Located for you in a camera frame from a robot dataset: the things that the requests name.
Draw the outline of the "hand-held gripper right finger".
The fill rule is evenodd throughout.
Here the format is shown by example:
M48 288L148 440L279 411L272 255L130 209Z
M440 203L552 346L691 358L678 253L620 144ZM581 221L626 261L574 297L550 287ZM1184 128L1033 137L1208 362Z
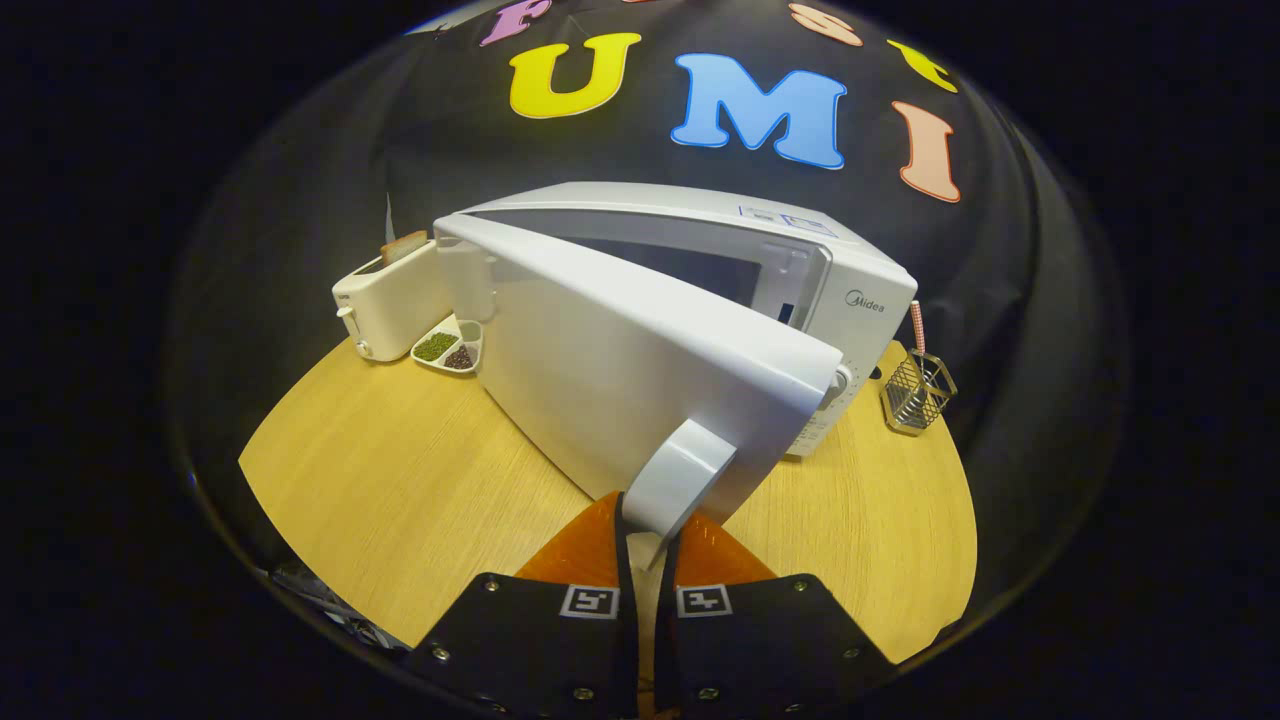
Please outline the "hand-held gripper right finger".
M655 710L677 719L837 719L896 666L823 580L780 575L695 512L655 611Z

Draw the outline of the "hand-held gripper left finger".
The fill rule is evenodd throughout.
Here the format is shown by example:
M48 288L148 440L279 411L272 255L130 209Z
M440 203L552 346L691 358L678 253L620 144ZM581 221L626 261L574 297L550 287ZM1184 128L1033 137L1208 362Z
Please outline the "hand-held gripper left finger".
M635 719L637 610L621 498L591 503L516 574L477 574L407 671L506 719Z

